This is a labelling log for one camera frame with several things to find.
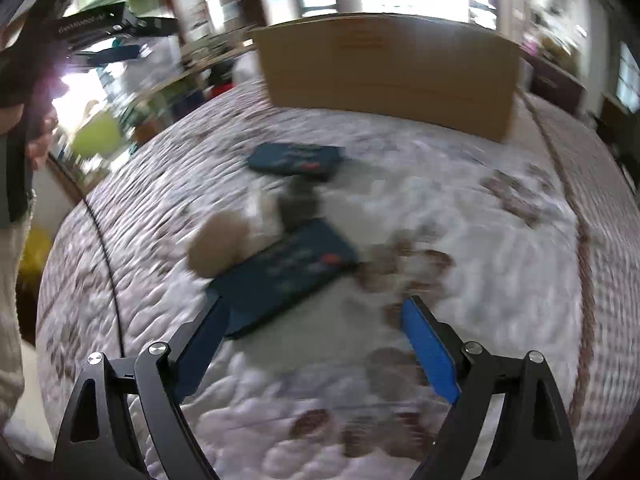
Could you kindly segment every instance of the bedspread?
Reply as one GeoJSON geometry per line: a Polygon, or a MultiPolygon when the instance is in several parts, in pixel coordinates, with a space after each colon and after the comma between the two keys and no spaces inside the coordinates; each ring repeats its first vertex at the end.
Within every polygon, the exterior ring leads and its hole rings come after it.
{"type": "MultiPolygon", "coordinates": [[[[221,345],[182,406],[221,478],[409,478],[448,406],[396,326],[408,291],[462,339],[508,356],[542,351],[570,411],[580,476],[597,465],[639,395],[637,332],[625,324],[638,320],[639,253],[627,245],[638,213],[591,130],[530,97],[516,99],[515,115],[508,142],[496,144],[395,118],[274,108],[255,80],[174,124],[91,193],[128,356],[168,340],[202,306],[207,280],[189,271],[185,254],[207,216],[244,210],[251,189],[282,184],[244,166],[265,140],[343,146],[350,161],[321,187],[323,213],[361,254],[386,240],[397,250],[391,278],[341,278],[221,345]],[[594,173],[585,175],[588,164],[594,173]],[[600,183],[597,196],[589,178],[600,183]],[[624,219],[611,214],[611,195],[624,219]],[[608,316],[607,336],[594,316],[608,316]],[[612,359],[625,375],[607,368],[612,359]]],[[[114,319],[80,205],[56,237],[38,303],[38,370],[53,434],[86,356],[118,356],[114,319]]],[[[499,409],[495,399],[469,477],[499,409]]],[[[163,478],[133,397],[130,411],[149,472],[163,478]]]]}

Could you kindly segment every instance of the metal bolt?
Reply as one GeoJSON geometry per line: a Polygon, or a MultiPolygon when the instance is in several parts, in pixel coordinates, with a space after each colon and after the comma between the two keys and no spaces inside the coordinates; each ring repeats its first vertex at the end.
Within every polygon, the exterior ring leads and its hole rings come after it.
{"type": "Polygon", "coordinates": [[[92,366],[97,365],[100,361],[102,361],[102,353],[92,352],[91,354],[89,354],[89,357],[86,359],[86,361],[92,366]]]}
{"type": "Polygon", "coordinates": [[[166,350],[166,344],[165,343],[153,343],[150,347],[149,347],[149,353],[151,355],[160,355],[161,353],[163,353],[166,350]]]}
{"type": "Polygon", "coordinates": [[[482,353],[482,345],[475,341],[465,343],[465,351],[471,355],[480,355],[482,353]]]}
{"type": "Polygon", "coordinates": [[[535,363],[540,364],[542,361],[545,360],[545,357],[537,350],[533,350],[529,352],[529,359],[531,359],[535,363]]]}

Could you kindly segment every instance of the black cable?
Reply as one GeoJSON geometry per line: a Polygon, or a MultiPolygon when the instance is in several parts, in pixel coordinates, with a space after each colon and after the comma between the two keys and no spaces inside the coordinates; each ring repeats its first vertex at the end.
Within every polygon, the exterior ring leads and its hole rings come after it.
{"type": "Polygon", "coordinates": [[[84,195],[84,191],[78,184],[78,182],[73,178],[73,176],[69,173],[68,169],[53,155],[49,155],[50,160],[53,160],[62,173],[65,175],[66,179],[76,188],[78,195],[82,199],[86,210],[91,217],[91,220],[94,222],[94,227],[96,232],[98,233],[98,240],[100,240],[100,247],[102,248],[102,255],[104,256],[104,263],[107,265],[107,272],[109,274],[109,283],[111,284],[111,295],[113,296],[113,306],[116,311],[116,329],[118,331],[118,344],[120,346],[120,357],[124,358],[124,338],[122,336],[122,322],[120,320],[120,305],[118,304],[118,294],[116,292],[116,283],[113,279],[113,270],[111,269],[111,261],[109,259],[109,253],[107,252],[107,246],[104,243],[104,235],[102,234],[102,229],[100,229],[100,224],[98,224],[98,219],[95,216],[95,212],[93,208],[89,205],[86,196],[84,195]]]}

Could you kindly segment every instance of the brown cardboard box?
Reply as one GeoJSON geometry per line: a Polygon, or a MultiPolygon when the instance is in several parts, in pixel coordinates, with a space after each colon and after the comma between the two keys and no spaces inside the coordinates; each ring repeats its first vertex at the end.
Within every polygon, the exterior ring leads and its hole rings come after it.
{"type": "Polygon", "coordinates": [[[276,106],[390,115],[501,140],[519,47],[475,25],[333,14],[254,31],[276,106]]]}

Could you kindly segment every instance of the checkered fabric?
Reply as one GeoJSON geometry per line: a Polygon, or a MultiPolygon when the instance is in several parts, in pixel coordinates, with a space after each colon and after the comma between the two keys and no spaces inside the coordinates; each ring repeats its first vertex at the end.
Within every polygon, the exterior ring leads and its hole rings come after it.
{"type": "Polygon", "coordinates": [[[578,215],[583,321],[570,419],[583,479],[640,398],[640,214],[597,134],[542,99],[528,101],[578,215]]]}

